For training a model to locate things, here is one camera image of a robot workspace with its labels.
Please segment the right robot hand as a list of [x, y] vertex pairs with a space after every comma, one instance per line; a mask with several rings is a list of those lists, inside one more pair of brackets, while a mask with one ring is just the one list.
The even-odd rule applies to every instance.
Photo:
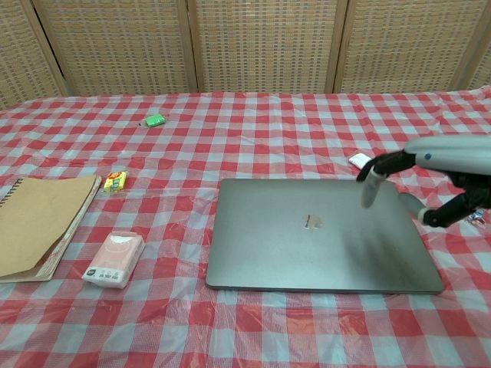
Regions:
[[443, 173], [463, 190], [437, 209], [403, 193], [407, 210], [421, 224], [447, 228], [478, 209], [490, 208], [490, 136], [459, 134], [416, 138], [401, 150], [369, 160], [356, 178], [363, 183], [361, 205], [368, 208], [373, 204], [388, 176], [415, 166]]

